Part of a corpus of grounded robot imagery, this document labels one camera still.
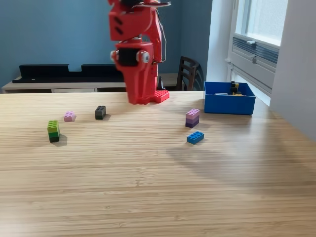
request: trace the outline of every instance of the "white wall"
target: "white wall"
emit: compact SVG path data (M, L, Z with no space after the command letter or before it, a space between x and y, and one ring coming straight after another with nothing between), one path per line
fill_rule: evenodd
M234 0L213 0L208 47L207 81L226 81Z
M289 0L271 109L316 141L316 0Z

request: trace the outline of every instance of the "black lego brick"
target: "black lego brick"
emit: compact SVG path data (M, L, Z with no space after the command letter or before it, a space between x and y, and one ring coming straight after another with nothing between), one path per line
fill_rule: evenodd
M104 117L105 117L105 115L104 115L104 116L96 115L96 116L95 116L95 119L96 119L96 120L103 120Z
M94 112L94 115L96 116L105 116L107 114L106 112L106 107L105 106L99 106L95 112Z

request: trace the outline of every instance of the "stacked lego bricks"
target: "stacked lego bricks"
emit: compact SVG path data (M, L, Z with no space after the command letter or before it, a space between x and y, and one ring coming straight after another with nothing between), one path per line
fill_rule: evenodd
M186 114L186 127L194 128L199 123L199 110L191 109Z
M57 120L48 122L47 131L48 131L50 142L59 142L60 130L59 130L59 123Z

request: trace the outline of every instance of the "wooden chair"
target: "wooden chair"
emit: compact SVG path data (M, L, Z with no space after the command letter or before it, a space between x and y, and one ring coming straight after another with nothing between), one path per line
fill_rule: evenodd
M198 87L198 90L203 90L203 72L199 63L191 58L181 57L178 80L176 90L182 90L182 84L184 83L184 90L193 90L194 87Z

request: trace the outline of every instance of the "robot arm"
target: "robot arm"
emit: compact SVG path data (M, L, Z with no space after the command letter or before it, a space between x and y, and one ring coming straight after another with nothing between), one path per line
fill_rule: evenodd
M148 104L157 96L158 63L162 62L158 7L171 3L157 0L109 0L111 40L120 41L111 58L124 75L132 104ZM151 42L143 42L141 35ZM163 93L164 99L169 92Z

